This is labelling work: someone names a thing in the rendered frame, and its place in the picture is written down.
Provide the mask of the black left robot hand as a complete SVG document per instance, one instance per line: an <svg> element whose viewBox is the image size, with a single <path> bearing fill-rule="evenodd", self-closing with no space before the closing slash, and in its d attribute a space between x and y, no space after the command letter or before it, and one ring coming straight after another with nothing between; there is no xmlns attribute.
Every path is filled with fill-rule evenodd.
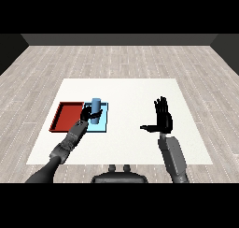
<svg viewBox="0 0 239 228"><path fill-rule="evenodd" d="M102 112L103 112L103 110L100 109L98 112L92 113L91 112L91 106L84 107L81 111L80 119L82 121L88 121L90 119L97 119L97 118L101 117Z"/></svg>

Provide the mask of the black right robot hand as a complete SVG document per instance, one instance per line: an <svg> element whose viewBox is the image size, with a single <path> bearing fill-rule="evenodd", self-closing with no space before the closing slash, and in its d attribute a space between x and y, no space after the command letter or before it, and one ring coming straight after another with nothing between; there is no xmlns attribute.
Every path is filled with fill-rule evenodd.
<svg viewBox="0 0 239 228"><path fill-rule="evenodd" d="M160 97L154 102L156 110L156 125L142 125L141 129L150 133L160 132L170 134L173 131L173 118L168 111L168 104L165 97Z"/></svg>

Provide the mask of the red shallow open box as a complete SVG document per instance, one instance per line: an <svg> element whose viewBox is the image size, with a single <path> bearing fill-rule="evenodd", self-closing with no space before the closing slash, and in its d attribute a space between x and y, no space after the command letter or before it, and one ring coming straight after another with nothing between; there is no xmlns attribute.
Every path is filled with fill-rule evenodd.
<svg viewBox="0 0 239 228"><path fill-rule="evenodd" d="M83 105L83 102L61 102L49 131L52 133L67 133L79 120Z"/></svg>

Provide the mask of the dark grey robot body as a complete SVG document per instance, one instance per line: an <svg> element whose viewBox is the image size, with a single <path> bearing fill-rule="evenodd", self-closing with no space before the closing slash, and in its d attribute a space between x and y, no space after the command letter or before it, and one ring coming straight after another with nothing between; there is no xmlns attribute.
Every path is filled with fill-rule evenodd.
<svg viewBox="0 0 239 228"><path fill-rule="evenodd" d="M148 183L148 180L145 176L133 173L128 164L123 166L122 172L117 172L116 166L111 164L106 173L94 176L91 183Z"/></svg>

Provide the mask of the light blue can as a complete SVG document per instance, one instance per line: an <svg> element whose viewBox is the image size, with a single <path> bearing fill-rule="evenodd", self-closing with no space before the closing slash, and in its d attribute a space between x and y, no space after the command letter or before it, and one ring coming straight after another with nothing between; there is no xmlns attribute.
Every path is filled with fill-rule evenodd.
<svg viewBox="0 0 239 228"><path fill-rule="evenodd" d="M100 98L93 98L91 100L91 113L97 114L100 112L101 109L101 99ZM100 116L91 119L91 124L98 124Z"/></svg>

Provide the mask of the light blue shallow open box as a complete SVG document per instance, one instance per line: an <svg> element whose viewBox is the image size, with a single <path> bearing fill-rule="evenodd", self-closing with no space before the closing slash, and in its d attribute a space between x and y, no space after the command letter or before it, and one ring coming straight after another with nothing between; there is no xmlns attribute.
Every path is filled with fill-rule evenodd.
<svg viewBox="0 0 239 228"><path fill-rule="evenodd" d="M85 107L91 106L91 102L86 102L84 106ZM89 121L88 129L87 129L88 133L105 133L106 132L108 103L102 102L101 109L103 110L103 112L99 119L99 123L91 124L91 121Z"/></svg>

